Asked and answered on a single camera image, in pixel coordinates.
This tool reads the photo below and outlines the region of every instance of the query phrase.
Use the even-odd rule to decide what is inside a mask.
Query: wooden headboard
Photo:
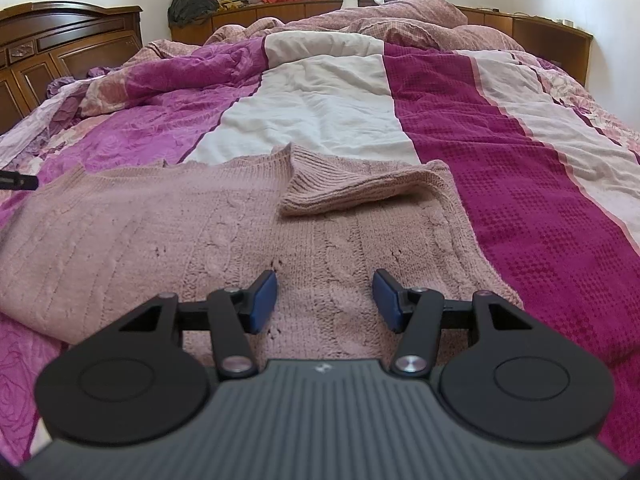
[[[142,47],[140,7],[39,2],[0,10],[0,135],[45,100],[60,76],[119,66]]]

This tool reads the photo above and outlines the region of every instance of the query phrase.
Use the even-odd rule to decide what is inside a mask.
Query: pink sweater
[[[379,267],[448,298],[488,288],[520,304],[479,250],[444,163],[289,145],[219,166],[69,171],[1,233],[0,310],[73,344],[158,292],[201,300],[274,269],[278,302],[252,337],[262,362],[390,357],[396,337],[370,291]],[[187,334],[186,348],[208,361],[207,335]]]

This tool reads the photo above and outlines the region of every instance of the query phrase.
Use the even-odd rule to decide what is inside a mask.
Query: ribbed gray surface
[[[594,440],[550,450],[484,441],[452,423],[428,386],[376,361],[272,361],[223,384],[188,425],[149,444],[57,441],[25,464],[33,480],[615,480]]]

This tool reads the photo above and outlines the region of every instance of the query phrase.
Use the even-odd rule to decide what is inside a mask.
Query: pink blanket
[[[0,158],[43,183],[79,162],[89,172],[160,158],[213,164],[289,140],[335,155],[446,162],[484,255],[525,309],[609,366],[616,402],[600,438],[622,458],[640,458],[639,136],[569,76],[523,52],[285,31],[86,86],[57,103],[74,112],[83,98],[91,117],[41,137],[33,155],[19,145],[40,130],[25,128],[18,143],[7,134]],[[25,196],[6,200],[0,218]],[[3,320],[2,349],[14,357],[0,368],[0,450],[19,462],[35,413],[28,392],[59,346],[17,336],[18,325]],[[25,348],[29,337],[37,352]]]

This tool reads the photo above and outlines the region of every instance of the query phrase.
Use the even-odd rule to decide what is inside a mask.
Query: metal pivot screw
[[[254,364],[251,362],[251,359],[243,355],[231,355],[229,357],[225,357],[222,361],[222,367],[227,372],[231,372],[233,374],[246,372],[247,370],[250,370],[253,365]]]
[[[427,367],[427,361],[417,355],[405,355],[396,359],[396,368],[408,374],[415,374]]]

